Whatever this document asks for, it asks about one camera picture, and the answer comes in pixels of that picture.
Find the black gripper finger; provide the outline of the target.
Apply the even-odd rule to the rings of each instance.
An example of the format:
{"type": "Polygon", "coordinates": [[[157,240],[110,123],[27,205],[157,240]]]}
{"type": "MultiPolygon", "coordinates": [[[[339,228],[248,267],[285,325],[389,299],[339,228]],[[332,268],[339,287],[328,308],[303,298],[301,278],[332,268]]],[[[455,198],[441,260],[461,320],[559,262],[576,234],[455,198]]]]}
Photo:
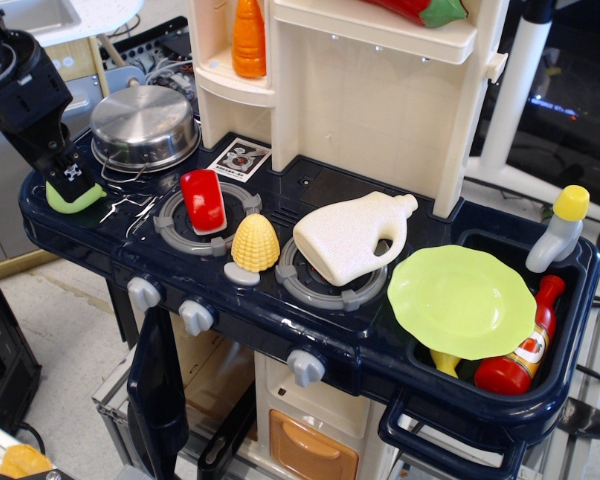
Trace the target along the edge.
{"type": "Polygon", "coordinates": [[[95,186],[85,157],[77,147],[67,147],[54,155],[42,175],[60,197],[73,203],[95,186]]]}

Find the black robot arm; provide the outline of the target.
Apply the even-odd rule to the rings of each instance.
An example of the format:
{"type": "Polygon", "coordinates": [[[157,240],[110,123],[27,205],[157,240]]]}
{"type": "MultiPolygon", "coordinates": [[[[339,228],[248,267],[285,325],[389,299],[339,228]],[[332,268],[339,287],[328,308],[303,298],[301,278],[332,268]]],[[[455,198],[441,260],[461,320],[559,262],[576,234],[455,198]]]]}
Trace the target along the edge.
{"type": "Polygon", "coordinates": [[[79,211],[103,194],[62,122],[73,97],[35,37],[6,28],[0,11],[0,132],[48,183],[47,191],[79,211]]]}

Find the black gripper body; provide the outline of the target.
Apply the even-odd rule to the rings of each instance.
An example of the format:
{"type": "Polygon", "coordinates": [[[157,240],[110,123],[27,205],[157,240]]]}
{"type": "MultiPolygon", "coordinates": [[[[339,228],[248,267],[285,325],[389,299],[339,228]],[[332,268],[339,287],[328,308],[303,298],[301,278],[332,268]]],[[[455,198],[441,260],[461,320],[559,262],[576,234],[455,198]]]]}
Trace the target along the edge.
{"type": "Polygon", "coordinates": [[[61,119],[71,100],[58,70],[31,34],[0,35],[0,132],[40,172],[68,147],[61,119]]]}

